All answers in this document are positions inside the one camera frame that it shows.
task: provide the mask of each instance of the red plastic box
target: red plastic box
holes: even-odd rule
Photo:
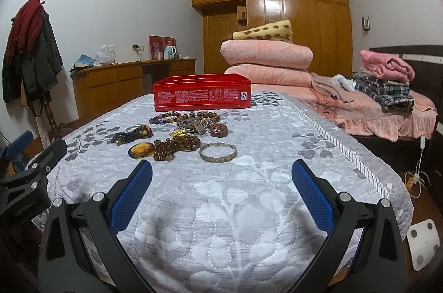
[[[249,108],[251,81],[239,74],[169,77],[155,83],[157,112]]]

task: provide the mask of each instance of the blue gripper pad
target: blue gripper pad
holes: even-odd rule
[[[12,142],[8,147],[6,147],[6,159],[13,160],[17,157],[21,152],[25,150],[25,148],[32,143],[32,133],[30,131],[26,131],[20,137],[17,138],[14,142]]]
[[[114,186],[116,187],[120,182],[125,182],[126,186],[109,210],[109,228],[114,235],[128,227],[141,199],[151,184],[151,164],[146,160],[141,161],[128,178],[119,180]]]
[[[334,209],[315,182],[315,176],[302,160],[292,165],[292,181],[302,196],[318,229],[329,235],[335,227]]]

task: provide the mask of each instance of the red scarf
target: red scarf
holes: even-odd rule
[[[12,25],[5,52],[7,64],[11,64],[16,53],[32,55],[35,40],[43,24],[43,6],[40,0],[28,0],[20,8]]]

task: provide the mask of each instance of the black headboard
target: black headboard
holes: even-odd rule
[[[411,89],[432,99],[443,114],[443,46],[378,47],[370,50],[398,54],[415,70]]]

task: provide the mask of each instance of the quilted bedspread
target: quilted bedspread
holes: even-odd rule
[[[413,206],[400,177],[295,98],[253,92],[251,108],[217,113],[229,128],[223,141],[236,145],[237,158],[208,163],[197,151],[177,152],[169,162],[148,158],[154,171],[151,186],[128,228],[118,234],[157,292],[272,293],[295,283],[326,238],[290,178],[292,163],[299,158],[357,201],[389,198],[405,237]],[[148,95],[65,137],[68,154],[48,175],[50,198],[83,202],[127,177],[138,164],[128,156],[133,144],[107,141],[115,132],[145,124],[155,115],[153,97]],[[151,141],[166,139],[174,128],[175,124],[152,126]],[[205,134],[201,140],[219,139]],[[229,152],[205,150],[214,156]],[[43,214],[34,222],[43,229],[45,220]],[[355,253],[359,235],[356,231],[342,266]],[[87,235],[86,241],[105,277]]]

